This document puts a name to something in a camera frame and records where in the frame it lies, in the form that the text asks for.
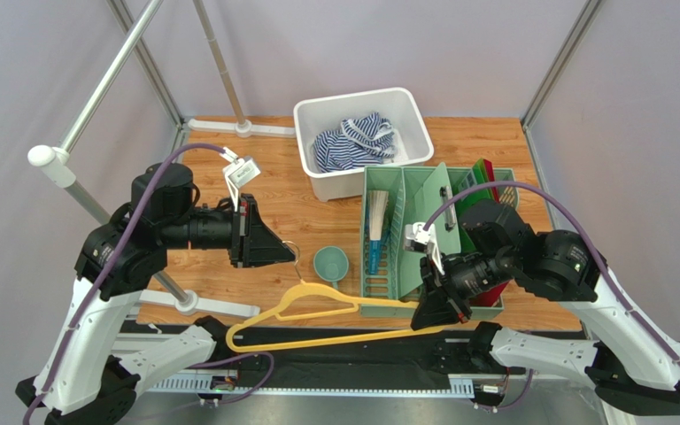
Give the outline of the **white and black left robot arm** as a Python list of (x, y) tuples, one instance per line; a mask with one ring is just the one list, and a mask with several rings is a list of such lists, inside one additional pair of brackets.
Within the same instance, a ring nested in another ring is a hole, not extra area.
[(93, 230), (75, 265), (73, 298), (59, 342), (42, 372), (21, 381), (18, 398), (47, 409), (49, 424), (114, 424), (149, 388), (178, 372), (228, 355), (225, 326), (205, 316), (181, 334), (133, 354), (112, 347), (131, 308), (171, 250), (224, 250), (236, 268), (295, 260), (243, 194), (216, 206), (199, 203), (192, 171), (150, 166), (131, 199)]

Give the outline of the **blue white striped tank top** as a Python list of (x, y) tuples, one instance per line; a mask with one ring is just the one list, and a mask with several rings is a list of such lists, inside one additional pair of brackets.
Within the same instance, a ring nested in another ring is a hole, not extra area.
[(394, 159), (397, 130), (379, 112), (344, 119), (338, 127), (322, 131), (313, 141), (312, 152), (322, 173), (378, 166)]

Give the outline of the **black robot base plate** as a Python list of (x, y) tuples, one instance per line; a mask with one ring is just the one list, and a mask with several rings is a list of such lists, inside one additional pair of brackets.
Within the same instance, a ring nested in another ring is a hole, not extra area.
[(382, 341), (276, 351), (264, 389), (443, 390), (449, 375), (523, 375), (486, 358), (473, 358), (471, 330)]

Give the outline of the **yellow velvet hanger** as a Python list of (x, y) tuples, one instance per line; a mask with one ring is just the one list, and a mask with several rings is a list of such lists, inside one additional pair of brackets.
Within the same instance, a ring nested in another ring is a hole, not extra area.
[[(286, 315), (284, 312), (297, 301), (303, 298), (318, 297), (331, 299), (344, 306), (339, 309), (314, 311), (311, 313), (300, 313)], [(299, 350), (316, 348), (322, 346), (332, 346), (340, 344), (354, 344), (366, 343), (374, 341), (391, 340), (396, 338), (408, 338), (414, 336), (427, 336), (443, 332), (448, 329), (446, 325), (438, 325), (434, 327), (422, 328), (419, 330), (396, 329), (386, 330), (380, 332), (371, 332), (365, 334), (323, 337), (317, 339), (306, 339), (300, 341), (288, 341), (273, 344), (254, 344), (254, 345), (239, 345), (236, 343), (236, 335), (248, 328), (252, 328), (263, 321), (275, 319), (280, 322), (290, 321), (308, 321), (311, 319), (319, 319), (325, 317), (334, 317), (338, 315), (345, 315), (350, 313), (357, 313), (363, 305), (382, 306), (392, 308), (413, 309), (418, 304), (416, 302), (403, 302), (399, 300), (379, 299), (369, 297), (354, 297), (343, 292), (329, 287), (325, 284), (317, 282), (308, 282), (304, 279), (299, 280), (299, 284), (286, 290), (279, 303), (262, 313), (259, 313), (249, 319), (231, 326), (224, 336), (227, 347), (237, 353), (255, 353), (255, 352), (277, 352), (287, 350)]]

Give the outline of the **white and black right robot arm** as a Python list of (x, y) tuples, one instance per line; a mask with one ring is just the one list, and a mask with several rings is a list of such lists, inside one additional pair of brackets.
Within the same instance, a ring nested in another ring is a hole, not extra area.
[(410, 232), (409, 244), (426, 252), (412, 329), (468, 321), (472, 298), (512, 281), (570, 311), (593, 338), (552, 339), (485, 322), (467, 344), (477, 365), (562, 376), (633, 415), (680, 416), (680, 342), (637, 309), (582, 237), (564, 230), (536, 233), (512, 206), (489, 199), (467, 208), (460, 225), (473, 252), (444, 255), (425, 242), (421, 226)]

